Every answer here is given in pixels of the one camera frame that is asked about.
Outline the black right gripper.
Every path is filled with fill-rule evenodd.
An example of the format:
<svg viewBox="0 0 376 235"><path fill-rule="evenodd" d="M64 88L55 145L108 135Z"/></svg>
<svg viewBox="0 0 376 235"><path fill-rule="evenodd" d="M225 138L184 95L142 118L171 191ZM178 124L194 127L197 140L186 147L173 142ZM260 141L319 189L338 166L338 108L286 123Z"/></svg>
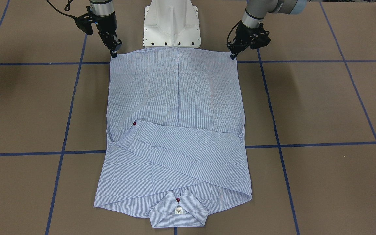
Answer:
<svg viewBox="0 0 376 235"><path fill-rule="evenodd" d="M98 34L106 46L115 46L110 50L111 58L118 56L117 51L121 48L122 41L117 38L117 20L115 15L97 16Z"/></svg>

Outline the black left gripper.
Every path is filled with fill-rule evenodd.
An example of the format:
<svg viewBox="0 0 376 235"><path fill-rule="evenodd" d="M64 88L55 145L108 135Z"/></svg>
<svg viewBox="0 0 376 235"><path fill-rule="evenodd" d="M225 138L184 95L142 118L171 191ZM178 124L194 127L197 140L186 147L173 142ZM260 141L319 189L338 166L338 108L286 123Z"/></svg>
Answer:
<svg viewBox="0 0 376 235"><path fill-rule="evenodd" d="M239 21L230 31L236 29L233 41L229 42L229 51L231 52L230 58L232 60L237 58L238 53L250 48L252 41L252 34L263 30L263 23L258 23L257 28L248 28L242 21Z"/></svg>

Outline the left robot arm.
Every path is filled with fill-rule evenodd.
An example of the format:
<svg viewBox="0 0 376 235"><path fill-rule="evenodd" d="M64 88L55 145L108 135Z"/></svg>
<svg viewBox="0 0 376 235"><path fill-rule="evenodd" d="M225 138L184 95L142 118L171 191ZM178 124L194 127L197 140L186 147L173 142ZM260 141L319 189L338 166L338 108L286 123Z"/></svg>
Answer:
<svg viewBox="0 0 376 235"><path fill-rule="evenodd" d="M260 49L271 42L270 32L263 28L263 19L267 14L297 15L306 6L307 0L250 0L241 20L228 34L226 45L231 53L230 58L235 60L246 49Z"/></svg>

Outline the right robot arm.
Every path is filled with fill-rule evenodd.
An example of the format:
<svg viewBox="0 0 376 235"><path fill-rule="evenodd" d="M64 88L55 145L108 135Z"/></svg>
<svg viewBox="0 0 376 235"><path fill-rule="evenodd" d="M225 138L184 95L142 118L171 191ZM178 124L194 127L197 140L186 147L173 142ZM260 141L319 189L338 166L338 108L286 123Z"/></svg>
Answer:
<svg viewBox="0 0 376 235"><path fill-rule="evenodd" d="M96 24L98 35L109 49L111 58L117 57L122 41L118 38L118 28L114 4L112 0L90 0L92 19Z"/></svg>

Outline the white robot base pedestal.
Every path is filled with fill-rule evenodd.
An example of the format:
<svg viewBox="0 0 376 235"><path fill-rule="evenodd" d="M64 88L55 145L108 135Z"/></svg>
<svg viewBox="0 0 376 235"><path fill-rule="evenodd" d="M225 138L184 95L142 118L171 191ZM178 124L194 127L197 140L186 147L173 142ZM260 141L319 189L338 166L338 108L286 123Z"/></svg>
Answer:
<svg viewBox="0 0 376 235"><path fill-rule="evenodd" d="M153 0L144 9L144 48L201 45L198 8L190 0Z"/></svg>

